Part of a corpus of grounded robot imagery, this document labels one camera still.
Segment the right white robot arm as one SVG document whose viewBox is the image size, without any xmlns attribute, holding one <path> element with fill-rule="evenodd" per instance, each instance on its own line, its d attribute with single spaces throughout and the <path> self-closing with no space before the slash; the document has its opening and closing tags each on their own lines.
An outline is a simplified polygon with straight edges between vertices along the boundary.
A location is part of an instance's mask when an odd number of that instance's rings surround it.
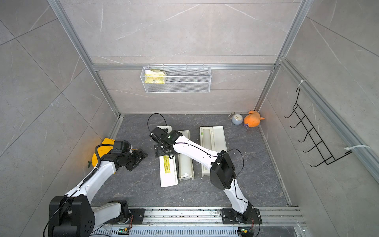
<svg viewBox="0 0 379 237">
<path fill-rule="evenodd" d="M 166 132 L 160 127 L 154 128 L 150 132 L 150 137 L 170 158 L 176 154 L 185 155 L 205 166 L 210 171 L 211 183 L 224 191 L 230 200 L 236 222 L 246 224 L 251 221 L 253 206 L 238 185 L 236 179 L 238 175 L 227 151 L 217 152 L 206 149 L 176 130 Z"/>
</svg>

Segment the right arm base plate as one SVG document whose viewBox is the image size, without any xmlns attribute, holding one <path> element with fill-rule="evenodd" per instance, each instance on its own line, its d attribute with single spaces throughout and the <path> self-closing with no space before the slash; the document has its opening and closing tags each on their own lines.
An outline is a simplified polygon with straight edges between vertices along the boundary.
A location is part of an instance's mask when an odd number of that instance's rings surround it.
<svg viewBox="0 0 379 237">
<path fill-rule="evenodd" d="M 262 218 L 258 209 L 248 207 L 247 210 L 241 214 L 232 208 L 222 208 L 221 218 L 224 225 L 227 224 L 262 224 Z"/>
</svg>

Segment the cream wrap dispenser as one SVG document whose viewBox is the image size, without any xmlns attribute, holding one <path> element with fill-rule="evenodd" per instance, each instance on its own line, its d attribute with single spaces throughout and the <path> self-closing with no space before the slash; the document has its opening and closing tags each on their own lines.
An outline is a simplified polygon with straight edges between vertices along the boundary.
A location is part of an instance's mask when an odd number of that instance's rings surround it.
<svg viewBox="0 0 379 237">
<path fill-rule="evenodd" d="M 200 145 L 203 145 L 202 132 L 204 129 L 210 129 L 211 140 L 212 140 L 212 151 L 221 152 L 222 150 L 227 151 L 227 143 L 224 133 L 223 126 L 203 126 L 200 127 Z"/>
<path fill-rule="evenodd" d="M 162 188 L 178 185 L 180 181 L 179 155 L 175 155 L 172 159 L 169 156 L 159 157 L 160 186 Z"/>
</svg>

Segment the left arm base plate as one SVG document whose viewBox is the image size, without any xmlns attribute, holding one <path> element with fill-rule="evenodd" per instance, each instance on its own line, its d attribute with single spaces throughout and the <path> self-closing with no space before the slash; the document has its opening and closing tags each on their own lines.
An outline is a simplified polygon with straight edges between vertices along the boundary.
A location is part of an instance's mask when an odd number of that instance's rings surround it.
<svg viewBox="0 0 379 237">
<path fill-rule="evenodd" d="M 131 223 L 132 225 L 142 225 L 145 211 L 144 208 L 121 209 L 120 215 L 108 221 L 107 224 L 129 225 Z"/>
</svg>

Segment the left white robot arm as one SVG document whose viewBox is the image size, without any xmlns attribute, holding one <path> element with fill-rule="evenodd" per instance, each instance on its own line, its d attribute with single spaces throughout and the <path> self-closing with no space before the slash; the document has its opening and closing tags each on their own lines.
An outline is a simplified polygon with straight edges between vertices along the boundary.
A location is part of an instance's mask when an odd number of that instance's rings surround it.
<svg viewBox="0 0 379 237">
<path fill-rule="evenodd" d="M 91 202 L 119 168 L 132 171 L 148 154 L 122 140 L 96 146 L 94 155 L 97 163 L 93 170 L 65 195 L 50 202 L 44 237 L 89 237 L 94 229 L 111 220 L 132 225 L 133 215 L 126 201 L 111 201 L 101 207 L 92 207 Z"/>
</svg>

